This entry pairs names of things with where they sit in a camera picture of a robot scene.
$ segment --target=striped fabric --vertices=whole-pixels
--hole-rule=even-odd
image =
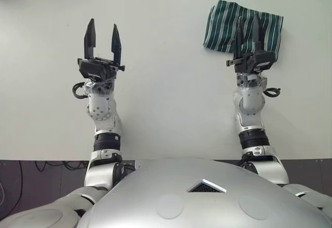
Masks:
[[[274,51],[275,57],[278,59],[284,17],[250,10],[235,2],[219,1],[216,6],[212,7],[207,20],[203,46],[208,49],[232,53],[232,41],[235,36],[237,19],[242,16],[244,36],[242,53],[253,52],[252,27],[255,13],[259,14],[266,31],[264,50]]]

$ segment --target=white table surface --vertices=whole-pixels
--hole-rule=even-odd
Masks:
[[[124,73],[115,95],[124,159],[240,158],[231,55],[202,47],[218,0],[0,0],[0,159],[88,159],[94,125],[77,58],[95,18],[95,54],[112,58],[119,28]],[[268,76],[281,95],[263,118],[282,159],[332,157],[332,0],[228,0],[284,16]]]

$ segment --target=silver robot torso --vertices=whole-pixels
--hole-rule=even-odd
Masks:
[[[199,158],[136,165],[78,228],[332,227],[317,208],[238,166]]]

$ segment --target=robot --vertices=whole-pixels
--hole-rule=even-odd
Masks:
[[[233,59],[234,94],[242,159],[231,165],[200,158],[122,160],[121,122],[116,112],[114,83],[120,65],[117,26],[113,60],[94,57],[94,20],[85,35],[85,58],[78,59],[85,83],[73,87],[78,99],[88,98],[87,114],[95,123],[94,146],[81,187],[55,202],[23,211],[0,222],[14,227],[332,227],[332,198],[302,185],[289,184],[282,162],[269,144],[261,111],[267,89],[262,72],[275,62],[264,50],[264,30],[256,15],[255,50],[242,54],[242,19],[238,19]],[[78,95],[83,87],[85,94]]]

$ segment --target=dark floor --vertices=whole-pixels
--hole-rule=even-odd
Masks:
[[[237,160],[223,160],[235,164]],[[22,198],[12,213],[48,204],[57,198],[83,186],[85,169],[69,171],[64,166],[46,165],[39,172],[34,161],[22,161]],[[308,186],[332,196],[332,159],[283,160],[291,183]],[[21,173],[17,160],[0,160],[0,182],[5,200],[0,206],[0,220],[16,203],[21,188]]]

